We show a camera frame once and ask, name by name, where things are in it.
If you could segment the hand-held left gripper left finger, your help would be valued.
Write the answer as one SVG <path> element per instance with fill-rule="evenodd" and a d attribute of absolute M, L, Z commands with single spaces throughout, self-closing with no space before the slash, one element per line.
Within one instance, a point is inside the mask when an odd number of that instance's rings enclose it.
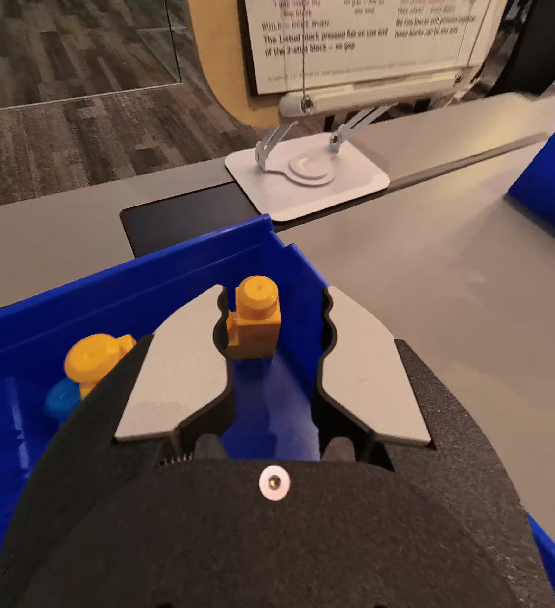
<path fill-rule="evenodd" d="M 225 354 L 228 299 L 214 285 L 169 315 L 150 346 L 114 433 L 118 442 L 223 435 L 235 418 Z"/>

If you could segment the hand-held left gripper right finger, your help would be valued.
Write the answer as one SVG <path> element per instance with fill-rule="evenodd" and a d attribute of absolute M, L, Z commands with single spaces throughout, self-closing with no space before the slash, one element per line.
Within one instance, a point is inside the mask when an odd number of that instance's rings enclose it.
<path fill-rule="evenodd" d="M 428 446 L 431 435 L 392 333 L 337 287 L 323 296 L 316 412 L 338 412 L 385 443 Z"/>

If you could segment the blue plastic bin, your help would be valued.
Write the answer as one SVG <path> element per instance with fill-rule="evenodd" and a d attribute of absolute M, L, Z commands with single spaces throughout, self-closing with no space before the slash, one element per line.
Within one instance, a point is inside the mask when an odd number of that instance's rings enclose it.
<path fill-rule="evenodd" d="M 230 428 L 115 440 L 157 327 L 214 285 L 235 310 L 253 275 L 276 283 L 281 330 L 271 359 L 225 349 Z M 0 309 L 0 607 L 555 607 L 555 544 L 473 417 L 361 294 L 431 443 L 316 412 L 328 286 L 262 218 Z M 66 354 L 101 333 L 137 343 L 53 421 Z"/>

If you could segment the black mat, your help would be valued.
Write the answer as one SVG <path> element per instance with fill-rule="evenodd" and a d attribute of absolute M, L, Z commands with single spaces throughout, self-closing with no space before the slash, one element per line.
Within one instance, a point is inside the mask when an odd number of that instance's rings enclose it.
<path fill-rule="evenodd" d="M 135 258 L 258 217 L 235 182 L 153 201 L 120 212 Z"/>

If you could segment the white stand base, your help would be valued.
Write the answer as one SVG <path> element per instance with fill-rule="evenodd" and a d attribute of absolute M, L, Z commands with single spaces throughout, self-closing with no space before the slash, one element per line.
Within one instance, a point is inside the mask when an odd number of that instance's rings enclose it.
<path fill-rule="evenodd" d="M 284 141 L 291 125 L 229 154 L 227 171 L 261 215 L 287 223 L 385 190 L 388 174 L 348 142 L 393 103 L 361 110 L 336 131 Z"/>

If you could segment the instruction sheet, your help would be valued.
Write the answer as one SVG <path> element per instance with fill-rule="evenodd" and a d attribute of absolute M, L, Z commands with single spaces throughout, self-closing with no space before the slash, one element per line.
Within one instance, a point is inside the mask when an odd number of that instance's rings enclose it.
<path fill-rule="evenodd" d="M 244 1 L 258 95 L 468 64 L 490 1 Z"/>

